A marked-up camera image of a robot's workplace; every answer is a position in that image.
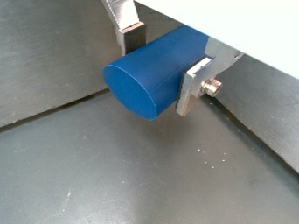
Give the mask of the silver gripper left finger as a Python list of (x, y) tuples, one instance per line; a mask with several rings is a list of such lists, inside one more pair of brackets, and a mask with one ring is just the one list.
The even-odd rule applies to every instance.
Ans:
[(117, 28), (117, 41), (122, 55), (146, 45), (146, 24), (139, 20), (134, 0), (102, 0)]

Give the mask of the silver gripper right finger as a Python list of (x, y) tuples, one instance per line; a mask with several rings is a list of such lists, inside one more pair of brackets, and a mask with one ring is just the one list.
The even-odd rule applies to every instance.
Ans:
[(205, 57), (197, 61), (182, 78), (177, 102), (177, 112), (182, 116), (189, 114), (193, 105), (203, 95), (217, 96), (222, 88), (217, 75), (226, 71), (245, 55), (215, 38), (209, 38), (205, 53)]

